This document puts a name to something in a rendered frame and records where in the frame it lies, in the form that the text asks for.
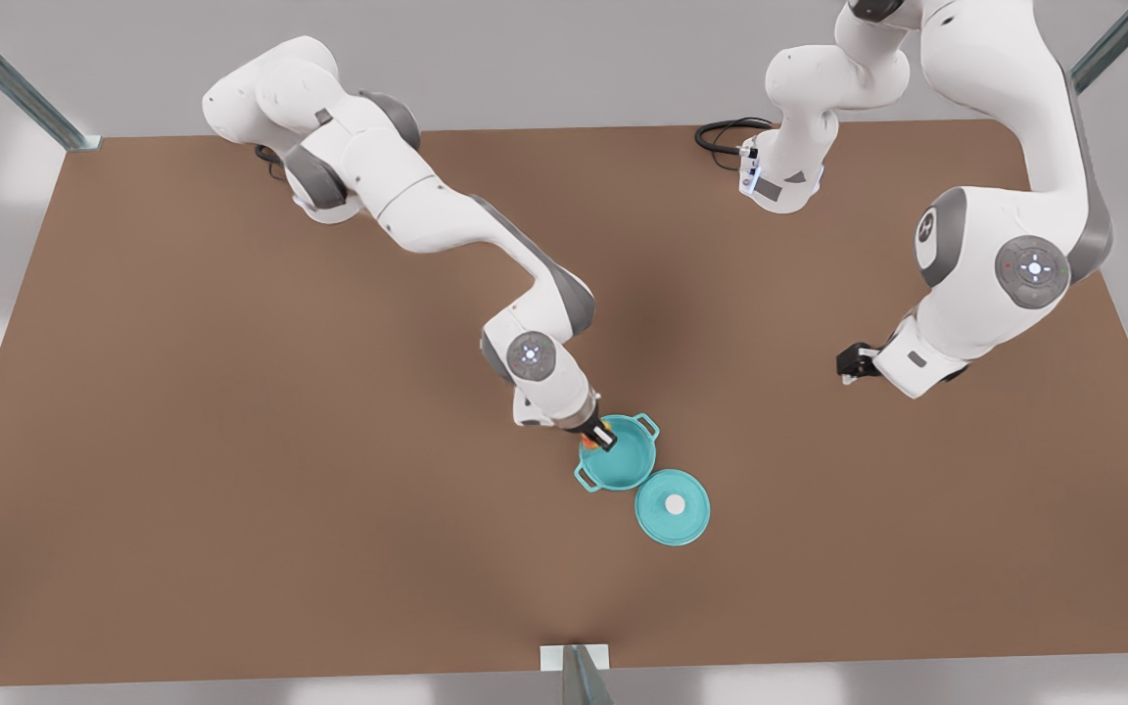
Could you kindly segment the silver frame post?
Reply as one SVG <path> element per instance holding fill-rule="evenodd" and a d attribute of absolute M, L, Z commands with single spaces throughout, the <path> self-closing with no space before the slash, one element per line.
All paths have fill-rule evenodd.
<path fill-rule="evenodd" d="M 39 125 L 51 139 L 68 152 L 92 152 L 102 147 L 102 136 L 81 132 L 62 112 L 44 97 L 20 74 L 12 63 L 0 54 L 0 92 L 14 103 L 15 107 Z"/>
<path fill-rule="evenodd" d="M 539 669 L 559 671 L 561 705 L 614 705 L 603 682 L 610 668 L 609 645 L 541 645 Z"/>
<path fill-rule="evenodd" d="M 1074 92 L 1084 92 L 1128 49 L 1128 8 L 1070 68 Z"/>

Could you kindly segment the teal lid with white knob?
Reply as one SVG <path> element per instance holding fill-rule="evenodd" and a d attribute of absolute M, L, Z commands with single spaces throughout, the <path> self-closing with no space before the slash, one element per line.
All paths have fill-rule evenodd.
<path fill-rule="evenodd" d="M 635 518 L 649 538 L 667 547 L 682 547 L 707 530 L 711 503 L 706 488 L 690 474 L 656 470 L 638 487 Z"/>

